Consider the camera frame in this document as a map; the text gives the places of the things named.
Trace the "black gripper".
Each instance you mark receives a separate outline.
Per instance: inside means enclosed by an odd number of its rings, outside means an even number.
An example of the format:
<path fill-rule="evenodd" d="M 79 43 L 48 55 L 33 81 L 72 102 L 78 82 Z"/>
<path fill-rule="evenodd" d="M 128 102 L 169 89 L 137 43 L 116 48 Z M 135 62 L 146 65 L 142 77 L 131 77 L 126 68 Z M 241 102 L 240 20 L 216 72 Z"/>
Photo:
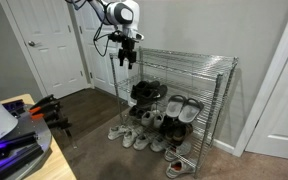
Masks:
<path fill-rule="evenodd" d="M 132 69 L 133 62 L 136 61 L 136 51 L 134 50 L 135 41 L 125 35 L 120 31 L 114 31 L 108 38 L 113 42 L 118 42 L 122 44 L 122 48 L 118 52 L 119 65 L 123 66 L 124 59 L 129 60 L 128 69 Z"/>

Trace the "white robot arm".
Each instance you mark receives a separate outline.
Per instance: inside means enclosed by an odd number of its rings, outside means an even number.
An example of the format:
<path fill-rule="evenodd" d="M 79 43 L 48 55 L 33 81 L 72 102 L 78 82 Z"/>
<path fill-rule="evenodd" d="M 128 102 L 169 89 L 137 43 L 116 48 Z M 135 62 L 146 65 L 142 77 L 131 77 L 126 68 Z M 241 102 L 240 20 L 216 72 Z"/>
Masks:
<path fill-rule="evenodd" d="M 109 40 L 122 44 L 118 52 L 120 65 L 123 65 L 124 59 L 129 61 L 128 68 L 136 62 L 137 52 L 134 50 L 135 43 L 142 41 L 144 36 L 138 32 L 138 23 L 140 18 L 140 7 L 134 0 L 124 0 L 123 2 L 105 2 L 104 0 L 65 0 L 72 4 L 75 10 L 79 10 L 88 2 L 95 10 L 101 24 L 97 29 L 93 42 L 102 38 L 100 35 L 103 25 L 113 25 L 115 30 L 107 34 Z"/>

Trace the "round grey robot base plate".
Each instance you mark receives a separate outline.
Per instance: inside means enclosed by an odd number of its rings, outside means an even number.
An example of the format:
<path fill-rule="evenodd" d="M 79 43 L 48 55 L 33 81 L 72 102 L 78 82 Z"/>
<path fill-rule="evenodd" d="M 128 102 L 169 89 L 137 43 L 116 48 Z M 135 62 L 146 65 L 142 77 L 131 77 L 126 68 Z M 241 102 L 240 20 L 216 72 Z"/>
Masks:
<path fill-rule="evenodd" d="M 38 169 L 48 154 L 51 133 L 43 118 L 22 108 L 12 112 L 15 128 L 0 139 L 0 180 L 21 180 Z"/>

